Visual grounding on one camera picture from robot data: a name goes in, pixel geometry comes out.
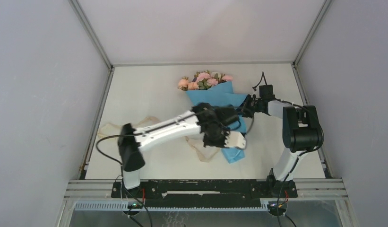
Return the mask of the fake pink flower bouquet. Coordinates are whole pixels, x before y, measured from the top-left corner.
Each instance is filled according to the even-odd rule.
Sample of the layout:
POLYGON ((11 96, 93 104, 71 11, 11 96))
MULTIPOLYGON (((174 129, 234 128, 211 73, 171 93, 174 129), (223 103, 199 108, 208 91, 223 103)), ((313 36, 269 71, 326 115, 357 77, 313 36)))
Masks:
POLYGON ((183 91, 208 90, 217 85, 232 82, 233 76, 218 71, 197 71, 192 78, 183 77, 177 84, 177 88, 183 91))

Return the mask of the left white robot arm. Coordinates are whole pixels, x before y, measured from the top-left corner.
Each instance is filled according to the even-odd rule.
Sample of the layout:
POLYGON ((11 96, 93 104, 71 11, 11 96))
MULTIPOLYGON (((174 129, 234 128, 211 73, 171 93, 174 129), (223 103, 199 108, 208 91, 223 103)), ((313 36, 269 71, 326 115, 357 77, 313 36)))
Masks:
POLYGON ((200 103, 183 114, 151 126, 134 128, 125 124, 118 138, 122 163, 123 191, 129 197, 140 194, 140 169, 145 165, 143 152, 173 139, 202 135, 204 147, 246 148, 246 139, 229 125, 239 122, 238 111, 232 106, 200 103))

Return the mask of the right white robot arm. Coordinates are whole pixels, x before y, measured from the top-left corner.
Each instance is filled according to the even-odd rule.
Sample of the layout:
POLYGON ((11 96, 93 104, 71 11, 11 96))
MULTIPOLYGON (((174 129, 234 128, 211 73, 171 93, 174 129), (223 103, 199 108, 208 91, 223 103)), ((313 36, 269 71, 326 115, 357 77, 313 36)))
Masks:
POLYGON ((285 148, 269 174, 273 180, 266 185, 268 194, 278 197, 285 191, 284 182, 293 179, 301 160, 324 143, 317 109, 313 105, 301 106, 276 98, 272 85, 259 86, 259 96, 247 95, 240 108, 243 117, 253 118, 255 113, 263 113, 282 120, 285 148))

